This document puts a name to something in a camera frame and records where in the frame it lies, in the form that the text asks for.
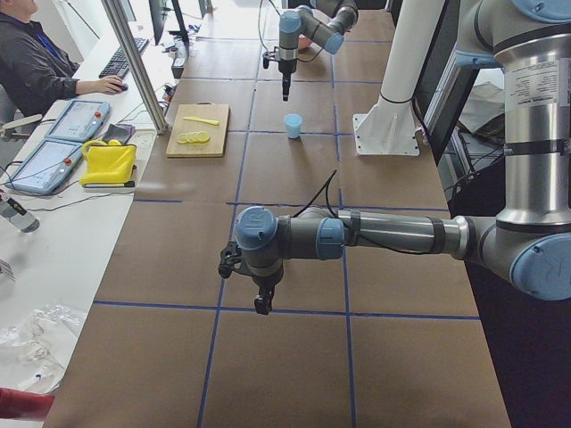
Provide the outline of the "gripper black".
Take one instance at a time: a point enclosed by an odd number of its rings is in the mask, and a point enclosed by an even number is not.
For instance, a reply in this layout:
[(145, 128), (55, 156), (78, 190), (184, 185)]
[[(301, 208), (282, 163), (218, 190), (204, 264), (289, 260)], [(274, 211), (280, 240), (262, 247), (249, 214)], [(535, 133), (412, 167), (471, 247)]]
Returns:
[(282, 73), (282, 100), (287, 102), (289, 100), (291, 78), (295, 73), (295, 59), (282, 59), (279, 62), (279, 71)]
[(254, 276), (254, 283), (259, 287), (258, 295), (254, 298), (255, 311), (267, 316), (271, 312), (271, 300), (273, 299), (276, 285), (279, 283), (279, 274), (271, 276)]

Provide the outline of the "person hand on mouse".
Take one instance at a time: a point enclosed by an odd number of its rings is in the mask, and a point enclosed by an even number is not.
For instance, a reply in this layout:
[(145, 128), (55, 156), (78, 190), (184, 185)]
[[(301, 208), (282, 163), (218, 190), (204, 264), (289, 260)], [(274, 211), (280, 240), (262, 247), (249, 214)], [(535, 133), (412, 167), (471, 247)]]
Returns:
[(113, 84), (121, 84), (124, 83), (121, 78), (118, 76), (105, 76), (103, 78), (99, 78), (95, 82), (95, 89), (96, 93), (104, 93), (104, 94), (117, 94), (121, 93)]

